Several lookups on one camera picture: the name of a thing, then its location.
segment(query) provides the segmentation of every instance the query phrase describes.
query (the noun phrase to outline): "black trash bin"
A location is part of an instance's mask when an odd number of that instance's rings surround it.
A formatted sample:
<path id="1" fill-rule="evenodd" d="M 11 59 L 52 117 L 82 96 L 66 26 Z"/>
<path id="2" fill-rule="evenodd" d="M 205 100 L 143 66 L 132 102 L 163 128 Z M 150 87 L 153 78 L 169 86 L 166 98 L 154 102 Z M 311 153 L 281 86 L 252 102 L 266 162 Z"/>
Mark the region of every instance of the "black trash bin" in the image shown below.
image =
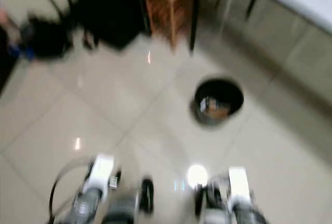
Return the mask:
<path id="1" fill-rule="evenodd" d="M 237 83 L 230 79 L 214 78 L 198 86 L 193 110 L 200 123 L 217 125 L 236 113 L 243 101 L 243 93 Z"/>

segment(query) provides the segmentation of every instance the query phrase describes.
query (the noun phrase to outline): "tiled floor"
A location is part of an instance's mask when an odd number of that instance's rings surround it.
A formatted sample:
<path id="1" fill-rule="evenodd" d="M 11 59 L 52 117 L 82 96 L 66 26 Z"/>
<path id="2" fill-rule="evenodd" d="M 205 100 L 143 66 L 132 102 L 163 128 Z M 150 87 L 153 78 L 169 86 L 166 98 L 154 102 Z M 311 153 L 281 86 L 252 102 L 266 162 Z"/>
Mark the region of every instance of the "tiled floor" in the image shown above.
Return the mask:
<path id="1" fill-rule="evenodd" d="M 197 84 L 212 75 L 234 78 L 245 94 L 242 110 L 217 129 L 189 111 Z M 245 166 L 273 224 L 328 223 L 332 128 L 282 76 L 218 38 L 198 43 L 192 57 L 185 43 L 174 54 L 140 36 L 123 52 L 87 53 L 77 43 L 63 61 L 22 61 L 0 99 L 0 223 L 45 223 L 60 168 L 99 152 L 115 155 L 124 185 L 153 177 L 155 214 L 140 223 L 196 223 L 192 192 L 174 187 L 193 163 L 210 175 Z M 83 174 L 65 178 L 57 203 Z"/>

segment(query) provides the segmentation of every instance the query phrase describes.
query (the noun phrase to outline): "black wheel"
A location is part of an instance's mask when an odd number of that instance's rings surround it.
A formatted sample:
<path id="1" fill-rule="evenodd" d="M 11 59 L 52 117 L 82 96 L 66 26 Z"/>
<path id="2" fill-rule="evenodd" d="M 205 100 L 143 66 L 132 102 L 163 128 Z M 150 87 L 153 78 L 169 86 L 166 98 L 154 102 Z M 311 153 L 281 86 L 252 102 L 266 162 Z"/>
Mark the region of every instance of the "black wheel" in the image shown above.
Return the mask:
<path id="1" fill-rule="evenodd" d="M 120 184 L 120 180 L 121 180 L 121 170 L 118 170 L 116 172 L 116 178 L 117 178 L 117 186 L 119 187 L 119 184 Z"/>
<path id="2" fill-rule="evenodd" d="M 220 190 L 212 185 L 206 187 L 206 204 L 208 208 L 226 209 Z"/>
<path id="3" fill-rule="evenodd" d="M 195 191 L 195 215 L 196 215 L 196 217 L 199 217 L 201 215 L 203 195 L 204 195 L 204 189 L 201 184 L 198 184 L 196 191 Z"/>
<path id="4" fill-rule="evenodd" d="M 140 209 L 147 214 L 154 211 L 154 184 L 149 178 L 142 181 Z"/>

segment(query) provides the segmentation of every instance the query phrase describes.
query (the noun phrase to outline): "black bag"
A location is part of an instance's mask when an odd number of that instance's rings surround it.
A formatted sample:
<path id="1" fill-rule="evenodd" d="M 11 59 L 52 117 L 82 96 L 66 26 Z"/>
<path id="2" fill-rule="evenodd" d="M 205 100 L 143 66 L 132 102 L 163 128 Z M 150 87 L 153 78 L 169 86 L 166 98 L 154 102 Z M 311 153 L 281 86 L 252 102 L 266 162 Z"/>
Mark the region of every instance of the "black bag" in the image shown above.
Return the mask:
<path id="1" fill-rule="evenodd" d="M 0 26 L 0 59 L 7 58 L 8 36 L 7 32 Z"/>
<path id="2" fill-rule="evenodd" d="M 21 29 L 21 36 L 21 46 L 32 49 L 39 58 L 62 56 L 73 46 L 63 24 L 37 17 L 30 17 L 28 24 Z"/>

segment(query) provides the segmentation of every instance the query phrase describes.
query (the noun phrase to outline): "black cable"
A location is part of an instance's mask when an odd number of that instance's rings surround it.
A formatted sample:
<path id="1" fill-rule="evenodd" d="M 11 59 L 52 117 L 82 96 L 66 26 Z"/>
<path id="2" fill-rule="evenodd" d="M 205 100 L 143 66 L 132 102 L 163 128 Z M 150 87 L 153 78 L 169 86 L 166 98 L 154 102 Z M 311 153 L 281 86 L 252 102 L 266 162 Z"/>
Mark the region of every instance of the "black cable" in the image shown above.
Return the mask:
<path id="1" fill-rule="evenodd" d="M 88 173 L 90 173 L 90 170 L 92 168 L 93 165 L 93 161 L 94 159 L 91 158 L 79 158 L 79 159 L 75 159 L 72 160 L 70 163 L 68 163 L 57 175 L 56 180 L 53 183 L 52 186 L 52 190 L 51 190 L 51 195 L 50 195 L 50 199 L 49 199 L 49 203 L 48 203 L 48 211 L 49 211 L 49 221 L 48 224 L 54 224 L 54 220 L 55 220 L 55 215 L 53 214 L 53 197 L 54 197 L 54 192 L 56 190 L 57 184 L 60 181 L 60 179 L 67 174 L 69 171 L 76 169 L 78 167 L 82 167 L 82 166 L 87 166 L 89 165 L 89 171 Z"/>

